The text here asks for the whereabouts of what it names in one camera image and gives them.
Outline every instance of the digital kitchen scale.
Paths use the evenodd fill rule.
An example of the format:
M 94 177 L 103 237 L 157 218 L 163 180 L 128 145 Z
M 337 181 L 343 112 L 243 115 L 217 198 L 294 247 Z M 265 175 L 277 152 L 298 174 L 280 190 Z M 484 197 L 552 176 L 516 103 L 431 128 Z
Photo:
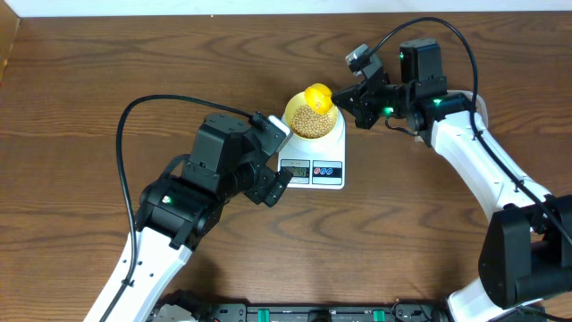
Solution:
M 293 97 L 282 121 L 289 125 L 295 110 L 304 104 L 304 93 Z M 286 168 L 294 174 L 288 188 L 343 188 L 346 182 L 346 123 L 338 107 L 334 106 L 330 115 L 336 121 L 328 134 L 318 139 L 306 139 L 294 133 L 278 154 L 278 170 Z

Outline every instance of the black cable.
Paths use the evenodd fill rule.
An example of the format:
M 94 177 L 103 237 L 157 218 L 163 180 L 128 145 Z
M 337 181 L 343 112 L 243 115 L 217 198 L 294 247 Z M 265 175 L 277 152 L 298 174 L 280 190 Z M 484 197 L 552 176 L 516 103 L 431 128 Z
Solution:
M 127 208 L 127 217 L 129 218 L 129 228 L 130 228 L 130 237 L 131 237 L 131 261 L 129 265 L 129 270 L 127 271 L 127 275 L 125 279 L 122 281 L 122 285 L 119 288 L 119 291 L 115 294 L 114 298 L 112 299 L 111 303 L 105 310 L 104 315 L 99 320 L 100 322 L 104 322 L 107 317 L 113 311 L 115 304 L 117 301 L 122 297 L 123 292 L 127 286 L 131 283 L 131 278 L 133 277 L 133 272 L 135 271 L 135 266 L 137 265 L 137 241 L 136 241 L 136 234 L 135 234 L 135 217 L 133 215 L 133 208 L 131 206 L 131 199 L 129 194 L 129 188 L 127 187 L 127 179 L 125 178 L 125 169 L 123 168 L 123 154 L 122 154 L 122 136 L 123 136 L 123 126 L 125 125 L 125 121 L 127 120 L 127 116 L 129 112 L 135 107 L 136 105 L 147 102 L 150 100 L 156 99 L 174 99 L 174 100 L 181 100 L 190 103 L 196 103 L 204 106 L 209 106 L 213 108 L 217 108 L 226 112 L 231 112 L 235 114 L 239 114 L 242 116 L 246 116 L 248 119 L 252 118 L 251 114 L 246 112 L 240 111 L 239 109 L 223 106 L 220 104 L 208 102 L 202 99 L 194 98 L 194 97 L 186 97 L 182 95 L 149 95 L 145 97 L 137 98 L 136 100 L 132 101 L 125 110 L 123 111 L 122 117 L 119 120 L 119 124 L 117 125 L 117 133 L 115 137 L 115 154 L 117 157 L 117 170 L 119 172 L 119 180 L 122 185 L 123 189 L 123 198 L 125 199 L 125 206 Z
M 394 131 L 400 131 L 403 132 L 405 134 L 407 134 L 408 136 L 412 136 L 412 137 L 416 137 L 417 135 L 411 131 L 409 131 L 408 129 L 402 128 L 402 127 L 391 127 L 390 125 L 390 117 L 387 116 L 387 118 L 385 119 L 385 126 L 390 129 L 390 130 L 394 130 Z
M 555 317 L 552 314 L 548 314 L 545 312 L 542 312 L 538 309 L 533 309 L 531 307 L 527 307 L 527 306 L 521 306 L 521 307 L 516 307 L 517 311 L 520 311 L 522 313 L 525 314 L 531 314 L 531 315 L 536 315 L 542 318 L 546 318 L 549 319 L 550 321 L 555 321 L 555 322 L 572 322 L 572 318 L 560 318 L 560 317 Z
M 402 319 L 397 317 L 397 314 L 395 314 L 395 309 L 398 306 L 398 304 L 402 304 L 403 302 L 411 302 L 413 304 L 416 304 L 417 306 L 419 306 L 419 308 L 421 309 L 421 312 L 423 313 L 425 319 L 427 320 L 427 322 L 432 322 L 433 320 L 431 318 L 429 318 L 429 316 L 427 315 L 427 313 L 425 313 L 425 310 L 423 309 L 423 307 L 421 306 L 421 304 L 419 304 L 419 302 L 415 301 L 415 300 L 399 300 L 396 301 L 393 306 L 391 306 L 390 309 L 390 314 L 393 315 L 393 317 L 395 318 L 396 321 L 398 322 L 403 322 Z
M 387 36 L 385 36 L 385 38 L 382 39 L 382 41 L 380 41 L 375 47 L 374 49 L 372 49 L 367 55 L 366 55 L 366 59 L 369 59 L 369 57 L 371 55 L 373 55 L 389 38 L 391 38 L 393 35 L 395 35 L 398 31 L 406 28 L 407 26 L 410 26 L 414 23 L 418 23 L 421 21 L 434 21 L 434 22 L 438 22 L 442 25 L 444 25 L 445 27 L 449 28 L 455 35 L 457 35 L 457 37 L 461 40 L 461 42 L 463 43 L 463 46 L 465 46 L 465 49 L 467 50 L 469 59 L 471 60 L 471 66 L 473 67 L 473 97 L 471 99 L 471 108 L 469 110 L 469 121 L 471 122 L 471 128 L 473 129 L 473 134 L 475 135 L 476 139 L 481 143 L 481 146 L 483 146 L 484 150 L 487 152 L 487 154 L 491 157 L 491 159 L 499 166 L 499 168 L 508 176 L 508 178 L 515 183 L 517 189 L 520 189 L 522 192 L 525 193 L 525 195 L 534 202 L 534 204 L 536 204 L 536 206 L 538 206 L 539 209 L 541 209 L 541 211 L 546 214 L 546 216 L 549 218 L 549 220 L 551 221 L 551 223 L 554 225 L 554 227 L 556 227 L 556 229 L 560 232 L 560 234 L 562 234 L 562 236 L 564 237 L 564 239 L 566 239 L 566 241 L 570 244 L 570 246 L 572 246 L 572 238 L 570 238 L 570 235 L 566 232 L 566 230 L 564 229 L 564 227 L 562 226 L 561 222 L 559 221 L 559 219 L 552 213 L 552 211 L 550 209 L 548 209 L 546 206 L 544 206 L 544 204 L 525 186 L 524 181 L 519 180 L 510 170 L 509 168 L 504 165 L 502 163 L 502 161 L 499 159 L 499 157 L 497 157 L 494 152 L 492 151 L 492 149 L 489 147 L 489 145 L 484 141 L 481 132 L 476 128 L 476 123 L 475 123 L 475 112 L 476 112 L 476 93 L 477 93 L 477 89 L 478 89 L 478 72 L 476 69 L 476 60 L 475 60 L 475 56 L 473 55 L 473 50 L 471 50 L 471 46 L 468 44 L 467 40 L 465 39 L 465 37 L 463 37 L 463 35 L 460 33 L 460 31 L 458 31 L 455 27 L 453 27 L 453 25 L 451 25 L 450 23 L 446 22 L 443 19 L 439 19 L 439 18 L 435 18 L 435 17 L 422 17 L 422 18 L 417 18 L 414 19 L 412 21 L 408 21 L 405 22 L 401 25 L 399 25 L 397 28 L 395 28 L 394 30 L 392 30 L 389 34 L 387 34 Z
M 188 160 L 190 158 L 190 154 L 182 154 L 177 157 L 174 157 L 171 162 L 164 168 L 163 173 L 159 175 L 159 178 L 168 177 L 171 172 L 183 161 Z

